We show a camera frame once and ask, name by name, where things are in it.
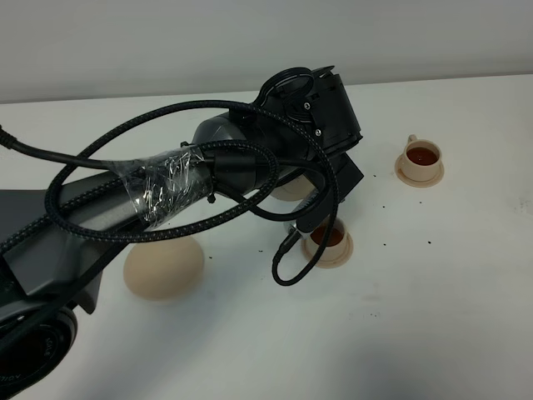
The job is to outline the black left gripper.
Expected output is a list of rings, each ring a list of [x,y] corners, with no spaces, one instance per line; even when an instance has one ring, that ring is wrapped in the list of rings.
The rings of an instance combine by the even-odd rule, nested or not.
[[[364,178],[363,173],[344,152],[329,158],[338,186],[339,205],[354,187]],[[296,165],[304,169],[304,175],[315,186],[296,207],[295,211],[307,210],[297,219],[297,227],[303,233],[311,233],[333,213],[334,201],[331,190],[327,187],[324,167],[318,160],[298,160]]]

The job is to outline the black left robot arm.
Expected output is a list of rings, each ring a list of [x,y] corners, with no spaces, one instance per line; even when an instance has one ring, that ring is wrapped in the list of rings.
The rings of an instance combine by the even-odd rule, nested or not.
[[[154,157],[103,161],[100,148],[172,113],[217,108],[194,138]],[[332,67],[277,73],[250,103],[196,100],[146,112],[76,156],[2,132],[4,148],[62,170],[45,190],[1,193],[1,396],[46,377],[95,310],[102,270],[131,243],[178,243],[244,213],[286,224],[278,265],[362,180],[348,156],[361,128]]]

